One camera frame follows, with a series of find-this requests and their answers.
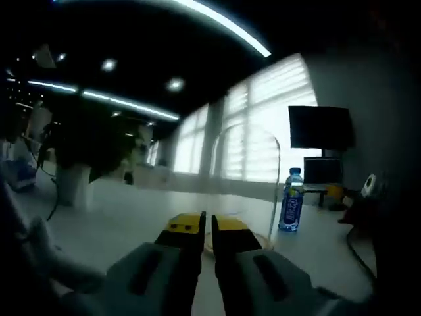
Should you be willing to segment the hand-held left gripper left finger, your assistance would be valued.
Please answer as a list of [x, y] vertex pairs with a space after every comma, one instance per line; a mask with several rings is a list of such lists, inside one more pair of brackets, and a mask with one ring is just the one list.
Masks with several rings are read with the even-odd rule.
[[207, 214], [181, 213], [107, 271], [106, 315], [191, 315]]

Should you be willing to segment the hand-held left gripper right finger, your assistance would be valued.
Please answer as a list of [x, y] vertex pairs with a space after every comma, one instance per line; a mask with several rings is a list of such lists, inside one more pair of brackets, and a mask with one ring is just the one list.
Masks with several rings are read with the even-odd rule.
[[310, 276], [273, 250], [261, 248], [238, 219], [212, 216], [215, 273], [227, 315], [330, 315], [333, 301]]

